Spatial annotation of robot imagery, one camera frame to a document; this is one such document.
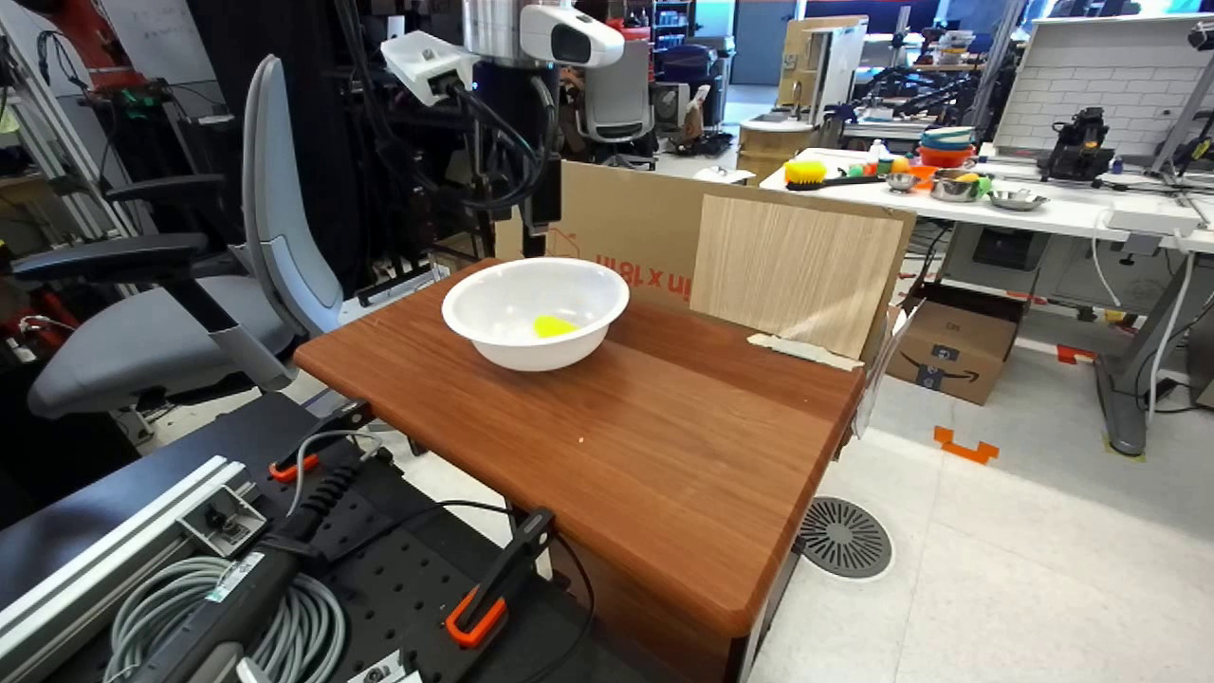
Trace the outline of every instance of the wooden panel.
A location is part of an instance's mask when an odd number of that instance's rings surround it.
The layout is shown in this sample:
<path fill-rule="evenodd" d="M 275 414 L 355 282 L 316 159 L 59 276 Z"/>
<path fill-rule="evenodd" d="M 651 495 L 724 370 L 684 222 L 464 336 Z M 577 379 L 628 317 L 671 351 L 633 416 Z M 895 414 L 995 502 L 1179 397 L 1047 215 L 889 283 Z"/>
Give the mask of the wooden panel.
<path fill-rule="evenodd" d="M 689 308 L 859 357 L 905 251 L 905 220 L 704 197 Z"/>
<path fill-rule="evenodd" d="M 308 341 L 294 361 L 431 445 L 648 594 L 744 637 L 853 416 L 859 374 L 751 347 L 744 331 L 633 298 L 608 345 L 514 374 L 438 323 L 457 276 Z"/>

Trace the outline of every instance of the gray cable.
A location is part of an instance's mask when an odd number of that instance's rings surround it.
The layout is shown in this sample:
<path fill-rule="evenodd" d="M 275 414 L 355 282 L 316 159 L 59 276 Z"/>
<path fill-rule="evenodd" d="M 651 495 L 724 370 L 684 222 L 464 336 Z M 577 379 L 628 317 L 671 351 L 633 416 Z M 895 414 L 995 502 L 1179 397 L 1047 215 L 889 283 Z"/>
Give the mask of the gray cable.
<path fill-rule="evenodd" d="M 201 594 L 230 570 L 225 557 L 182 557 L 121 599 L 108 624 L 107 683 L 121 683 L 185 621 Z M 345 609 L 316 578 L 294 578 L 249 660 L 269 680 L 325 683 L 345 650 Z"/>

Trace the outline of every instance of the floor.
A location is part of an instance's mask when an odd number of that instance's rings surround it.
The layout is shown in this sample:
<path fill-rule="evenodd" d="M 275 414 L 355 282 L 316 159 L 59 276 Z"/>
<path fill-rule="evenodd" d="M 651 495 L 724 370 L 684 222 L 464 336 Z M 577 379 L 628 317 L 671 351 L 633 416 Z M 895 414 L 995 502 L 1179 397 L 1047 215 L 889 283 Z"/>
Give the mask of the floor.
<path fill-rule="evenodd" d="M 760 115 L 751 98 L 727 116 Z M 1152 416 L 1141 460 L 1109 450 L 1092 369 L 1062 364 L 1047 327 L 1024 327 L 987 407 L 900 379 L 867 390 L 818 493 L 867 508 L 895 561 L 872 579 L 800 561 L 753 683 L 1214 683 L 1214 414 Z M 154 441 L 227 407 L 175 408 Z M 996 460 L 945 455 L 939 424 Z M 431 495 L 493 502 L 443 460 L 394 450 Z M 504 537 L 498 514 L 469 522 Z"/>

